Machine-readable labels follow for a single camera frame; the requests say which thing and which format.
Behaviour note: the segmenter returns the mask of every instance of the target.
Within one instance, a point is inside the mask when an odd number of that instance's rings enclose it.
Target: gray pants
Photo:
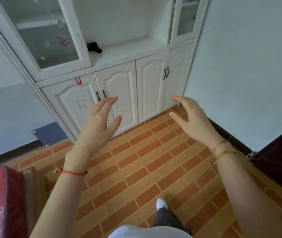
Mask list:
[[[157,211],[153,226],[170,226],[185,231],[191,235],[191,229],[189,227],[184,228],[180,220],[165,207],[162,207]]]

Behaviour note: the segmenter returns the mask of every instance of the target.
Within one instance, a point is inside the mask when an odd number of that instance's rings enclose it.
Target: door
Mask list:
[[[100,97],[93,73],[80,79],[81,85],[70,79],[41,89],[76,140]]]
[[[139,122],[159,114],[162,110],[167,57],[168,51],[164,51],[136,61]]]
[[[35,81],[91,66],[72,0],[0,0],[0,32]]]
[[[95,77],[103,99],[118,96],[108,116],[112,124],[118,115],[122,115],[121,124],[115,135],[138,124],[135,61],[100,70],[95,72]]]
[[[171,42],[175,44],[195,38],[203,5],[200,0],[174,0]]]
[[[190,68],[193,46],[194,44],[191,43],[169,50],[167,76],[163,81],[162,110],[167,110],[177,104],[171,97],[181,95]]]

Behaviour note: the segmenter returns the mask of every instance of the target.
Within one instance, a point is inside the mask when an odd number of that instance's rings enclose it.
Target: blue panel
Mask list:
[[[46,146],[50,146],[67,139],[66,134],[56,122],[33,130],[32,133],[42,142],[42,144]]]

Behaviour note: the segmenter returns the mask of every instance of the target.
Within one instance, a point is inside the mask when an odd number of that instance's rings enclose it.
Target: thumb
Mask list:
[[[188,122],[183,120],[178,114],[170,112],[169,116],[185,131]]]
[[[113,123],[110,125],[110,127],[107,128],[107,132],[111,135],[111,137],[115,134],[115,132],[119,128],[121,124],[121,120],[122,120],[122,116],[121,115],[117,116],[113,121]]]

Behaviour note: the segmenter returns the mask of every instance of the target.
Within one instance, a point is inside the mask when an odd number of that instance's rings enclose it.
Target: person's left arm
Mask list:
[[[63,170],[84,173],[94,153],[102,148],[118,129],[122,116],[107,128],[107,118],[118,96],[95,105],[75,146],[65,157]],[[76,222],[84,176],[62,173],[37,221],[31,238],[71,237]]]

